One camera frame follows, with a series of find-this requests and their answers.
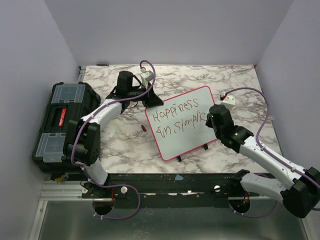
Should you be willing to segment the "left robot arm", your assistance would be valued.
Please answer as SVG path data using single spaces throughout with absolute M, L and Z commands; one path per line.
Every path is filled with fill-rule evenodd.
M 80 119 L 70 120 L 67 125 L 63 154 L 72 165 L 81 168 L 90 182 L 95 183 L 93 191 L 101 198 L 107 197 L 111 191 L 108 173 L 99 159 L 102 128 L 120 116 L 131 102 L 142 102 L 146 108 L 164 104 L 153 90 L 154 71 L 144 67 L 140 70 L 139 76 L 130 71 L 119 72 L 117 84 L 104 102 Z

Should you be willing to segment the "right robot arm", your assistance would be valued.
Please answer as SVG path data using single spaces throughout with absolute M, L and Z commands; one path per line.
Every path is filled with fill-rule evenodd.
M 273 175 L 273 178 L 265 178 L 248 170 L 239 171 L 230 183 L 234 195 L 250 192 L 268 197 L 301 219 L 319 203 L 319 170 L 306 169 L 268 148 L 250 130 L 234 124 L 230 111 L 222 104 L 210 107 L 205 124 L 214 130 L 225 147 L 251 159 Z

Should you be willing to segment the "pink framed whiteboard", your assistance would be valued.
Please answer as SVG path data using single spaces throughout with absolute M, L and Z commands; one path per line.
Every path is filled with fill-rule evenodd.
M 162 160 L 170 161 L 216 140 L 213 129 L 206 126 L 214 104 L 211 88 L 203 85 L 145 109 Z

